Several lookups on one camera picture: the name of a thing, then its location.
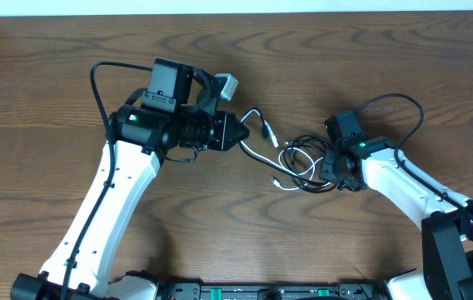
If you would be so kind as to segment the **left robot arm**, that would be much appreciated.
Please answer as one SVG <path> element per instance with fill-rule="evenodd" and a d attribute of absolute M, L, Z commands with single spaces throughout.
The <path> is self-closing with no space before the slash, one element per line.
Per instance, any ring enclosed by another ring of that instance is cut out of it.
<path fill-rule="evenodd" d="M 150 182 L 180 147 L 227 151 L 249 135 L 231 112 L 238 81 L 230 73 L 158 58 L 147 87 L 102 115 L 107 141 L 92 185 L 70 228 L 37 276 L 21 273 L 12 299 L 155 299 L 157 283 L 144 272 L 111 282 L 112 263 L 132 214 Z"/>

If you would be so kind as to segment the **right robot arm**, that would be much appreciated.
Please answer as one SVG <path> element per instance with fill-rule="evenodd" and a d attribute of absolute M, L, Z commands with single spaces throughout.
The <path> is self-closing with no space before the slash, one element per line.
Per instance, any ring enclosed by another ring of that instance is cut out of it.
<path fill-rule="evenodd" d="M 385 281 L 390 299 L 473 299 L 473 199 L 437 182 L 387 137 L 369 138 L 354 112 L 330 117 L 332 147 L 320 178 L 338 189 L 373 189 L 420 230 L 423 267 Z"/>

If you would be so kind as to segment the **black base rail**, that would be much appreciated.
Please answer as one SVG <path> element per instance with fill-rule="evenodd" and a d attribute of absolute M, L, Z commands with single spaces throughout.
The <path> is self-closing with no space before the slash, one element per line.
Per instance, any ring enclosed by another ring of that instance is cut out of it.
<path fill-rule="evenodd" d="M 263 299 L 354 299 L 386 300 L 379 284 L 345 281 L 326 285 L 229 285 L 198 282 L 168 282 L 157 291 L 156 300 L 263 300 Z"/>

